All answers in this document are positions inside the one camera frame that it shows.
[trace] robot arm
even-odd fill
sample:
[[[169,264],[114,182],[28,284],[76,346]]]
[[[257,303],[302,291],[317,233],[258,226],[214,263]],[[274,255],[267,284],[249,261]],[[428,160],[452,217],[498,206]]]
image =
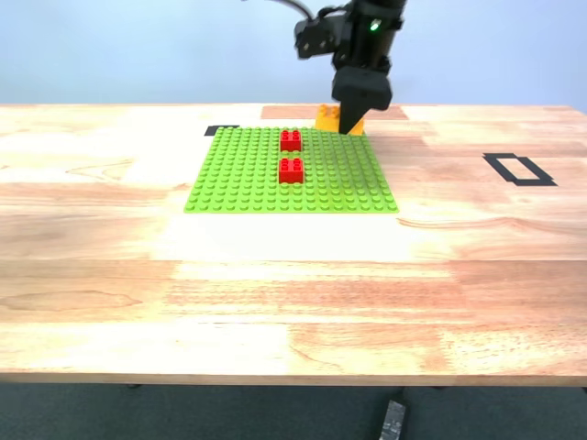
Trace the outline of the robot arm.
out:
[[[294,29],[298,58],[333,54],[332,97],[340,102],[339,133],[348,134],[370,109],[389,107],[393,94],[388,54],[395,32],[402,28],[406,0],[351,0],[325,7],[316,17],[297,0],[277,1],[306,16]]]

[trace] lego brick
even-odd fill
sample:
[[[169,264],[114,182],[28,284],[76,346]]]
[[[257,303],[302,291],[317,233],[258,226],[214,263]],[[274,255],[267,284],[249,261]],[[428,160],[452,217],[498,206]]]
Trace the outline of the lego brick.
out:
[[[280,152],[279,127],[219,128],[186,213],[398,212],[366,136],[298,128],[303,151]],[[299,158],[304,183],[279,184],[280,159]]]
[[[281,151],[302,151],[302,135],[300,131],[282,131],[279,145]]]
[[[322,104],[318,107],[316,117],[316,130],[332,131],[338,133],[338,121],[340,120],[340,107],[338,105]],[[361,136],[364,130],[364,118],[349,131],[349,135]]]
[[[279,183],[304,183],[304,163],[300,158],[279,161]]]
[[[230,128],[230,127],[237,128],[238,126],[208,126],[208,128],[205,130],[204,136],[215,135],[220,127],[222,127],[222,128]]]

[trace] black cable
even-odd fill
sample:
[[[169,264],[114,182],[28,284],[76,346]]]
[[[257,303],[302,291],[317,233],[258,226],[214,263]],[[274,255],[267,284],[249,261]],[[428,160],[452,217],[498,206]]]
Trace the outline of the black cable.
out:
[[[291,6],[294,9],[297,9],[299,12],[304,14],[308,17],[308,20],[314,21],[314,17],[312,16],[312,11],[308,8],[308,6],[304,5],[302,2],[298,2],[297,0],[273,0],[274,2],[284,3],[288,6]]]

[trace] yellow lego brick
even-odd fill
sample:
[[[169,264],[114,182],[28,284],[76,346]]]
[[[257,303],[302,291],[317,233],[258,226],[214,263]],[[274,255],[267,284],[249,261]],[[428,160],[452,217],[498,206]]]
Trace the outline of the yellow lego brick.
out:
[[[349,131],[350,135],[361,136],[363,134],[364,118]],[[316,117],[316,130],[338,132],[338,121],[340,120],[340,107],[338,105],[322,104],[318,107]]]

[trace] red lego brick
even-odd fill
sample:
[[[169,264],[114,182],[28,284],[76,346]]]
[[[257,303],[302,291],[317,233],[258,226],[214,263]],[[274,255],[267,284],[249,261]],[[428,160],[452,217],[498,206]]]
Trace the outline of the red lego brick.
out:
[[[302,135],[299,130],[282,131],[279,146],[281,151],[302,151]]]
[[[279,183],[304,183],[304,163],[301,159],[281,159]]]

